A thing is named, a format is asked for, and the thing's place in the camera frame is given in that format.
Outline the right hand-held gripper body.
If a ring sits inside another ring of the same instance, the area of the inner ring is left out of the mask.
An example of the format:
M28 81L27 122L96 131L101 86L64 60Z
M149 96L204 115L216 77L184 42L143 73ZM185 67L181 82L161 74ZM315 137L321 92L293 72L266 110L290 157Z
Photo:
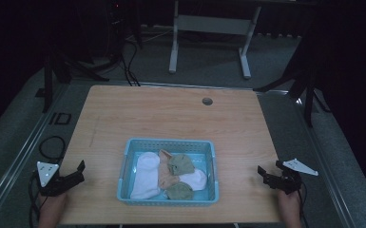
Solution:
M301 173L317 176L318 171L310 168L298 159L283 161L284 168L280 176L266 173L265 183L272 189L279 189L286 194L298 191L302 185Z

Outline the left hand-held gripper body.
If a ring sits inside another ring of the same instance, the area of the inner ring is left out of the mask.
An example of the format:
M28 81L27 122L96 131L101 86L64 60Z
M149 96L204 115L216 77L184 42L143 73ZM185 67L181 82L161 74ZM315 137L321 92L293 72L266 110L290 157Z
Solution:
M56 163L36 163L39 191L42 196L56 197L71 188L70 180L59 176L59 165Z

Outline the person's right hand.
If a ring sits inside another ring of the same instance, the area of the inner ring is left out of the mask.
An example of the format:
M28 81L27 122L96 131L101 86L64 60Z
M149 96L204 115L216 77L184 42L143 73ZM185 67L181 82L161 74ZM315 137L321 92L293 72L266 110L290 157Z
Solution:
M300 211L300 198L298 192L286 194L278 191L279 211L283 216L298 215Z

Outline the person's left hand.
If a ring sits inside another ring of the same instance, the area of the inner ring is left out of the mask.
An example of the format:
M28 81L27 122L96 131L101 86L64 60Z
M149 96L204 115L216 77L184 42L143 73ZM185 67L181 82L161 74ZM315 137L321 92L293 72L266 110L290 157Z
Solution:
M55 197L38 196L40 200L40 217L43 219L60 218L67 202L67 193Z

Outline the long white sock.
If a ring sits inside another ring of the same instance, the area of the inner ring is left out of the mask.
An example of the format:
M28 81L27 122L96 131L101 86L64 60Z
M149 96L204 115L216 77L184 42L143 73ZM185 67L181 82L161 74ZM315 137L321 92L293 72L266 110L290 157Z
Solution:
M160 194L158 186L160 157L153 152L144 152L136 164L135 180L130 197L147 200Z

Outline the short white sock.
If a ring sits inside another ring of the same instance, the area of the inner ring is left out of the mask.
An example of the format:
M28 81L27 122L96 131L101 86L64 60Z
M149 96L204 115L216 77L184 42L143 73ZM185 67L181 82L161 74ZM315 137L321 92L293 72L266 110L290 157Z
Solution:
M193 173L179 176L181 182L188 184L193 191L201 191L207 184L207 176L200 169L195 169Z

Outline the black metal stand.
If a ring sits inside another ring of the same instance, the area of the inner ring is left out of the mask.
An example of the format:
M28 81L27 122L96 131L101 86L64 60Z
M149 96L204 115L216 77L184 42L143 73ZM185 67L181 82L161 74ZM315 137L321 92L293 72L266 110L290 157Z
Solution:
M99 76L91 69L83 66L67 56L56 46L48 45L48 52L44 60L44 86L39 88L36 96L44 99L43 113L47 113L53 102L53 76L57 77L60 83L68 84L71 81L68 67L73 67L84 76L95 81L108 82L107 78Z
M323 45L322 42L322 34L309 28L301 38L282 76L268 85L254 88L254 91L257 92L267 92L294 80L288 94L290 98L298 99L303 92L306 93L303 118L309 127L313 126L311 116L317 76L322 70L325 57L330 49L328 45Z

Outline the green sock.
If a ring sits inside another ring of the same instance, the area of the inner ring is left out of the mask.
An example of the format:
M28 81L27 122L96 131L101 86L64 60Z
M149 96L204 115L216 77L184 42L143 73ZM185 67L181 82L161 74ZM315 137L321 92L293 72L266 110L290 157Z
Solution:
M165 189L165 193L170 200L192 200L193 189L185 182L178 182Z
M191 159L185 154L172 156L167 163L168 169L174 176L191 174L195 171L195 166Z

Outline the peach sock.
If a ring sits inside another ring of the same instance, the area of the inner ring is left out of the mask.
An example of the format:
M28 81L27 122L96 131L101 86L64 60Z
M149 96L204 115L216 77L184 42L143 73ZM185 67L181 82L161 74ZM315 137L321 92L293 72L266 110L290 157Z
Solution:
M161 149L159 151L160 164L158 167L158 186L165 190L166 188L176 184L180 181L178 176L173 176L168 168L168 162L172 155L167 151Z

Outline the light blue plastic basket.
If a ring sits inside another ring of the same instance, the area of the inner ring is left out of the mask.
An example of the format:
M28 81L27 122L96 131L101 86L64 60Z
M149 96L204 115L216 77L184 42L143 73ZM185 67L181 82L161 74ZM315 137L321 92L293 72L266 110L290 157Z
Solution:
M145 153L159 155L164 149L172 156L185 154L205 174L206 184L203 190L195 190L192 199L170 199L164 190L149 194L149 198L132 198L136 177L141 177L139 158ZM219 181L214 145L210 141L144 139L131 138L126 142L120 177L118 180L117 199L134 206L194 206L206 207L219 200Z

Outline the black square floor frame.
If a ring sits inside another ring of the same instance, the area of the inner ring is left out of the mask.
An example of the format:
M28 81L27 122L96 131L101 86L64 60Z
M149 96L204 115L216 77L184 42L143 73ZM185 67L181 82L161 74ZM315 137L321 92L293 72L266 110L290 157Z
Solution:
M70 123L71 117L72 115L70 113L55 112L48 123L54 125L66 125Z

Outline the white metal desk frame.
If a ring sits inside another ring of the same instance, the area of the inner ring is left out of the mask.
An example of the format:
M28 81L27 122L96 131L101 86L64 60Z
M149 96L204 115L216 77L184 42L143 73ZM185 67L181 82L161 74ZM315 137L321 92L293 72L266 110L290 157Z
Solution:
M246 39L244 45L238 49L241 71L244 79L250 79L252 74L247 60L247 52L258 23L260 11L261 6L255 7L250 20L185 15L179 13L179 0L174 0L173 40L168 71L170 73L175 73L177 71L179 53L178 35L180 31L242 35L245 36Z

